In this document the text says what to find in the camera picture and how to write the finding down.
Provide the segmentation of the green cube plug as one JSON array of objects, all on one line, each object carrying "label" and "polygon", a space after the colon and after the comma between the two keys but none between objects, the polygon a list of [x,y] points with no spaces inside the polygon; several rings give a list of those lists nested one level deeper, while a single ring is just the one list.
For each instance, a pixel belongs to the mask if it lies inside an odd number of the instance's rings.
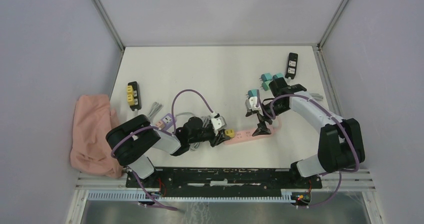
[{"label": "green cube plug", "polygon": [[251,90],[248,90],[248,92],[247,92],[247,96],[248,96],[249,98],[251,98],[251,97],[259,97],[259,96],[260,96],[260,91],[259,91],[258,89],[251,89]]},{"label": "green cube plug", "polygon": [[270,89],[270,81],[265,81],[265,82],[262,82],[261,83],[261,88],[264,90],[264,91],[268,91],[269,89]]}]

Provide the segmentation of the pink power strip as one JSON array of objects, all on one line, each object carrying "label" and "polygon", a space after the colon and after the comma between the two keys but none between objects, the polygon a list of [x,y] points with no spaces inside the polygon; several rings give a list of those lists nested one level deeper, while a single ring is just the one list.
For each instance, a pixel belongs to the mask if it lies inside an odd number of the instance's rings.
[{"label": "pink power strip", "polygon": [[273,128],[272,126],[269,127],[269,129],[271,130],[271,135],[260,135],[260,136],[256,136],[256,137],[252,137],[253,132],[256,130],[255,128],[248,129],[248,130],[235,131],[235,133],[236,133],[235,137],[228,140],[228,141],[225,141],[224,144],[225,145],[232,145],[232,144],[249,142],[249,141],[254,141],[254,140],[259,140],[259,139],[271,137],[272,135],[274,135],[276,129]]}]

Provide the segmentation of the teal USB charger plug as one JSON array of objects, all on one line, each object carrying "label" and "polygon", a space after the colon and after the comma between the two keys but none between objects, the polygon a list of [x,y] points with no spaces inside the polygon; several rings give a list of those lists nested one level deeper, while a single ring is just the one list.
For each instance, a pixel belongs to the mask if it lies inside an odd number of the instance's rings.
[{"label": "teal USB charger plug", "polygon": [[272,79],[279,79],[279,78],[284,78],[285,76],[282,73],[276,73],[272,76]]},{"label": "teal USB charger plug", "polygon": [[271,81],[273,79],[273,76],[270,73],[264,73],[261,74],[260,79],[262,82]]}]

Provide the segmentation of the black power strip green USB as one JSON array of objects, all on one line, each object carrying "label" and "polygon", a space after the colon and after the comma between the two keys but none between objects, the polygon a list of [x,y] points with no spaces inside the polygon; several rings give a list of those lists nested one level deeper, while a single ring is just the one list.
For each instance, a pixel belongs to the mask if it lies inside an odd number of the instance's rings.
[{"label": "black power strip green USB", "polygon": [[285,73],[286,79],[293,80],[295,78],[298,67],[298,57],[297,53],[289,53]]}]

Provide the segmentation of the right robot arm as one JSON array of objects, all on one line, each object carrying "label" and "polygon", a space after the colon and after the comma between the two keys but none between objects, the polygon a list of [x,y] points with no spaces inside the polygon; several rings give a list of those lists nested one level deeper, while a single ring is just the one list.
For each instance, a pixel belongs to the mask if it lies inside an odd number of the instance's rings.
[{"label": "right robot arm", "polygon": [[295,188],[308,183],[309,177],[336,171],[356,172],[365,160],[360,124],[345,119],[320,105],[301,84],[289,85],[276,78],[269,84],[273,98],[264,104],[258,90],[251,90],[245,101],[246,116],[256,115],[258,126],[253,136],[269,135],[269,127],[282,113],[292,110],[319,134],[317,154],[290,166],[289,182]]}]

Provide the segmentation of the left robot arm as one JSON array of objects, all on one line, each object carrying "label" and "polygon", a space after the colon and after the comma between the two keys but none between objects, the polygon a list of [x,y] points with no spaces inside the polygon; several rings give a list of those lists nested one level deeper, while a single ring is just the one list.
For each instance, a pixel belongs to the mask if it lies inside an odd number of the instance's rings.
[{"label": "left robot arm", "polygon": [[145,187],[156,184],[156,168],[145,153],[151,148],[162,150],[171,156],[180,156],[195,143],[209,142],[211,147],[233,138],[225,129],[223,117],[191,117],[174,133],[151,125],[145,115],[137,116],[106,134],[111,156],[123,167],[138,176]]}]

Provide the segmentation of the yellow cube plug on pink strip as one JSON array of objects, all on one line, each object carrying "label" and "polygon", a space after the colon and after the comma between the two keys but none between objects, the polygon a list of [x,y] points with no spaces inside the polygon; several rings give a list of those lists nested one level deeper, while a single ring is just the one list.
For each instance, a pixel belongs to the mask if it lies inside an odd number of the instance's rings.
[{"label": "yellow cube plug on pink strip", "polygon": [[234,138],[235,137],[235,131],[233,130],[233,129],[227,129],[227,130],[225,130],[225,135],[227,136],[227,137],[229,137],[230,139],[232,139],[232,138]]}]

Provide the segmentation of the beige pink charger plug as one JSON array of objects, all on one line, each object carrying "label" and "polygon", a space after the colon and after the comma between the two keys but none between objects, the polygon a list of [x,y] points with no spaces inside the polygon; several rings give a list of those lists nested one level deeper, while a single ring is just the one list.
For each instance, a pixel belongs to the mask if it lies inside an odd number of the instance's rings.
[{"label": "beige pink charger plug", "polygon": [[163,121],[160,120],[155,124],[155,126],[160,128],[160,129],[164,129],[166,127],[166,124]]}]

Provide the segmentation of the yellow charger plug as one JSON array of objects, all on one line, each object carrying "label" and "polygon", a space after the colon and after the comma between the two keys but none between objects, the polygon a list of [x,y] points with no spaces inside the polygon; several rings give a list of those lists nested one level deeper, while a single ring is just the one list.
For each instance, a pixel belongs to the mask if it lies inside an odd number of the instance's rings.
[{"label": "yellow charger plug", "polygon": [[128,95],[127,95],[127,102],[128,102],[128,104],[129,104],[130,106],[135,105],[135,99],[134,99],[133,94],[128,94]]},{"label": "yellow charger plug", "polygon": [[126,87],[126,93],[128,95],[133,95],[134,94],[134,89],[133,89],[133,86],[132,85],[127,85],[127,87]]}]

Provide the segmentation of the purple power strip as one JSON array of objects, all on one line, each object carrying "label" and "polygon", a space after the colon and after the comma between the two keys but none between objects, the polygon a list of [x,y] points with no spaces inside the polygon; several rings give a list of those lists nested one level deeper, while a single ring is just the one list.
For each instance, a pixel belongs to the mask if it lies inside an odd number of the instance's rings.
[{"label": "purple power strip", "polygon": [[173,119],[173,116],[170,113],[166,114],[160,120],[163,121],[166,124],[166,127],[162,130],[173,131],[173,129],[174,129],[174,119]]}]

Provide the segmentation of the small black power strip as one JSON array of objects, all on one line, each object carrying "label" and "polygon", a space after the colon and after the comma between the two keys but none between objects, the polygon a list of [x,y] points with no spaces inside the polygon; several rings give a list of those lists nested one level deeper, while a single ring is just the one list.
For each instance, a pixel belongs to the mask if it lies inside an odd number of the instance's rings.
[{"label": "small black power strip", "polygon": [[129,105],[129,107],[132,111],[138,111],[142,107],[141,100],[140,100],[139,84],[138,84],[137,81],[133,81],[133,82],[129,82],[127,85],[133,86],[133,96],[135,98],[135,105],[133,105],[133,106]]}]

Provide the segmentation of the pink cloth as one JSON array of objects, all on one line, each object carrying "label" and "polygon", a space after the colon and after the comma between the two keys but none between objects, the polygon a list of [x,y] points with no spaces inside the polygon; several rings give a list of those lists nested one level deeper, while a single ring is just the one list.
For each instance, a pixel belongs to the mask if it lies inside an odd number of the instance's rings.
[{"label": "pink cloth", "polygon": [[71,166],[90,175],[121,177],[123,167],[111,157],[105,138],[120,124],[108,95],[82,95],[74,111]]}]

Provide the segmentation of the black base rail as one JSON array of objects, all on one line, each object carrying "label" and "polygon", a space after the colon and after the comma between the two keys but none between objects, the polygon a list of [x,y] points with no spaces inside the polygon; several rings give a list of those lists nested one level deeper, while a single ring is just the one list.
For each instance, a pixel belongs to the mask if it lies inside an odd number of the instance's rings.
[{"label": "black base rail", "polygon": [[157,167],[142,180],[165,197],[280,197],[281,190],[321,189],[317,175],[301,177],[289,169]]}]

